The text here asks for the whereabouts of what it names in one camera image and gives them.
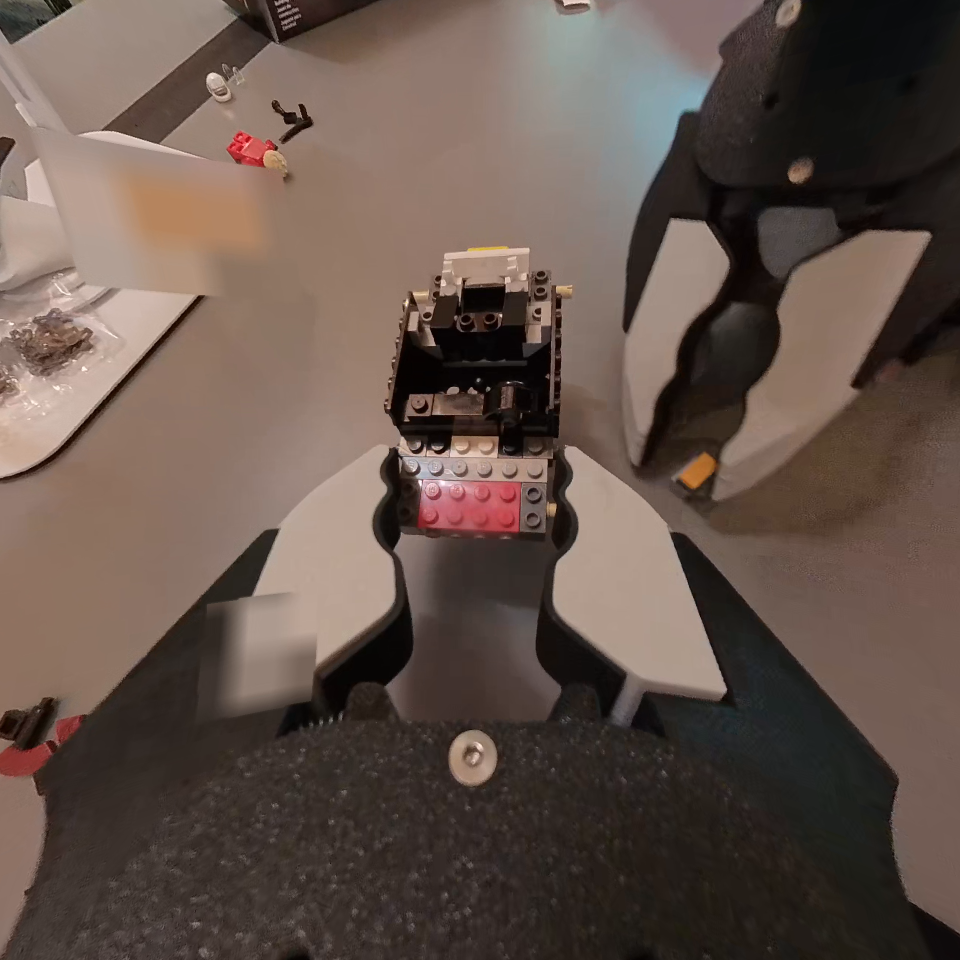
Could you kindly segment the black cardboard box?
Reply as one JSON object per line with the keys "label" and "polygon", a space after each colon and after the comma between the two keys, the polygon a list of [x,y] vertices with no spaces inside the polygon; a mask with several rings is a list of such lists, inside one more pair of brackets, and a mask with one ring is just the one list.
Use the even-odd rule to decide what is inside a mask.
{"label": "black cardboard box", "polygon": [[236,18],[282,44],[374,4],[374,1],[223,1]]}

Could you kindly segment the red toy brick piece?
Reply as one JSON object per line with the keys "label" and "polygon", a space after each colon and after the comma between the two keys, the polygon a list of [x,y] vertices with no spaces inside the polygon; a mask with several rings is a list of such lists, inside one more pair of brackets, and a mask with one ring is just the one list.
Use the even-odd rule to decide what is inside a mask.
{"label": "red toy brick piece", "polygon": [[278,150],[278,145],[270,139],[260,139],[243,130],[238,130],[225,148],[229,157],[237,164],[258,168],[266,167],[266,156]]}

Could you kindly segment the white rounded tray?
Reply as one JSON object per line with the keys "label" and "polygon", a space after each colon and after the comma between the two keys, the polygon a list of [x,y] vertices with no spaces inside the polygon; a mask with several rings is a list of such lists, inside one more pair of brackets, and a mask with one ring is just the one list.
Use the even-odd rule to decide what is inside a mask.
{"label": "white rounded tray", "polygon": [[194,306],[195,294],[84,282],[67,252],[42,161],[25,168],[27,198],[2,197],[2,338],[51,309],[92,331],[89,348],[47,373],[2,353],[3,480],[64,449]]}

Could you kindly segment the black toy brick vehicle model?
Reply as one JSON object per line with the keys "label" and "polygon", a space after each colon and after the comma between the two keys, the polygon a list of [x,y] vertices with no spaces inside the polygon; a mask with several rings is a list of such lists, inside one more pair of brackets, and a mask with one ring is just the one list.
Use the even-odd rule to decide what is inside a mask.
{"label": "black toy brick vehicle model", "polygon": [[406,295],[384,401],[403,533],[549,532],[571,295],[528,246],[504,245],[445,253],[430,285]]}

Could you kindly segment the grey desk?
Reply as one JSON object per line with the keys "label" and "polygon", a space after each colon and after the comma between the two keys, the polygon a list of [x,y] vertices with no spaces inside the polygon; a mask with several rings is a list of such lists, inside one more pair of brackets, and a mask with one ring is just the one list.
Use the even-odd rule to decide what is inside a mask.
{"label": "grey desk", "polygon": [[631,474],[626,249],[679,113],[753,2],[381,2],[262,50],[216,158],[270,102],[296,267],[201,301],[52,462],[2,483],[2,709],[86,713],[263,530],[393,432],[404,294],[445,251],[527,246],[574,286],[563,436],[702,549],[894,768],[909,896],[958,928],[958,354],[860,394],[762,485],[699,515]]}

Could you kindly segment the pile of orange black bricks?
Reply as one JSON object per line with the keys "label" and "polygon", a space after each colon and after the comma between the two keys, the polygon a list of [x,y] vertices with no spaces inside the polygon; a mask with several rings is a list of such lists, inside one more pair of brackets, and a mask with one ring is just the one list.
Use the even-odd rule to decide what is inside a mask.
{"label": "pile of orange black bricks", "polygon": [[86,714],[57,717],[60,701],[44,697],[24,709],[9,709],[1,718],[1,775],[33,777],[62,749],[84,723]]}

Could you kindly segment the clear bag of brick pieces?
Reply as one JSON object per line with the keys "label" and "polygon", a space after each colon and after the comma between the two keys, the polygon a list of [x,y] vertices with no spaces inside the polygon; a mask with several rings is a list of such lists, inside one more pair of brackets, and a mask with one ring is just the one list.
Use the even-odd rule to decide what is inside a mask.
{"label": "clear bag of brick pieces", "polygon": [[90,377],[112,366],[126,346],[98,310],[52,307],[19,321],[2,321],[2,426],[50,415]]}

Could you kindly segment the small orange brick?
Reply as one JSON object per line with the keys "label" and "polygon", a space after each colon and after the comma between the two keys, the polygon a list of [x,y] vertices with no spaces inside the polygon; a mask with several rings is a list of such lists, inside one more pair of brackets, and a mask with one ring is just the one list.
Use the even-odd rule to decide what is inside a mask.
{"label": "small orange brick", "polygon": [[673,475],[677,495],[685,500],[710,501],[719,462],[712,453],[703,451],[684,463]]}

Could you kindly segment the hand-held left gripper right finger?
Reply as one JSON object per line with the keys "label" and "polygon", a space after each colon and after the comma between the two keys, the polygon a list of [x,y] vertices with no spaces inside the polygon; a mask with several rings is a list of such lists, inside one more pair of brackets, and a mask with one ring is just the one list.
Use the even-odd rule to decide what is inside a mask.
{"label": "hand-held left gripper right finger", "polygon": [[646,694],[722,702],[727,684],[667,523],[581,449],[565,446],[557,466],[541,664],[562,687],[592,687],[615,725],[631,725]]}

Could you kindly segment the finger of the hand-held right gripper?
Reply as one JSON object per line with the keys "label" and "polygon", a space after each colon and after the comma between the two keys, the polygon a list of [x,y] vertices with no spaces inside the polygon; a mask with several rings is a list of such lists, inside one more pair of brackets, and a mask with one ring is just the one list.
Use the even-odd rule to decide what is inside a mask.
{"label": "finger of the hand-held right gripper", "polygon": [[630,464],[639,468],[658,401],[682,342],[717,301],[731,270],[726,246],[705,221],[670,219],[626,333],[621,413]]}
{"label": "finger of the hand-held right gripper", "polygon": [[776,306],[774,359],[719,455],[713,501],[774,474],[852,402],[854,378],[930,239],[925,230],[866,230],[790,273]]}

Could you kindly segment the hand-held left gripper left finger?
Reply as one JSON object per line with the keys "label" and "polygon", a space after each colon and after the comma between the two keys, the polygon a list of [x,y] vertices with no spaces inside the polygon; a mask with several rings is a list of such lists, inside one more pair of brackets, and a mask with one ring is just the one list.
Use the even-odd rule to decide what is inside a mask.
{"label": "hand-held left gripper left finger", "polygon": [[254,595],[282,596],[321,683],[390,683],[413,652],[400,540],[399,455],[377,445],[281,522]]}

